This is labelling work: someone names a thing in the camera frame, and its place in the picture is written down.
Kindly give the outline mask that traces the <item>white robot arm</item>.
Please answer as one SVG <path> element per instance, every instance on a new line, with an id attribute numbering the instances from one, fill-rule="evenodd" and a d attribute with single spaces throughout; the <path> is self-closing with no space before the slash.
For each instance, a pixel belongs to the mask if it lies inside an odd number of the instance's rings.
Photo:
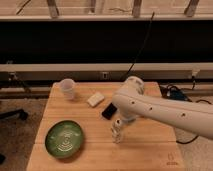
<path id="1" fill-rule="evenodd" d="M 213 140 L 213 105 L 156 98 L 144 94 L 144 82 L 128 77 L 114 93 L 112 104 L 120 118 L 112 125 L 116 142 L 121 130 L 137 117 L 143 116 Z"/>

